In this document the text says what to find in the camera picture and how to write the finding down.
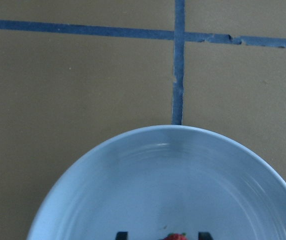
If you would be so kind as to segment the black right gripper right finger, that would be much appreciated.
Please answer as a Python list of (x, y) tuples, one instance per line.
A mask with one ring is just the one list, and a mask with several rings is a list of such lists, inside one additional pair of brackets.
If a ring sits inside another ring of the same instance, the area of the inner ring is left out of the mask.
[(213, 240), (209, 232), (198, 232), (198, 240)]

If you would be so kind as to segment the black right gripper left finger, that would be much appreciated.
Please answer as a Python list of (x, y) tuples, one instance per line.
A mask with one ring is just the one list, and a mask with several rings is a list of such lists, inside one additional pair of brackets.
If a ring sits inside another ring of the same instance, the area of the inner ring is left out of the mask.
[(128, 240), (127, 231), (119, 231), (116, 233), (116, 240)]

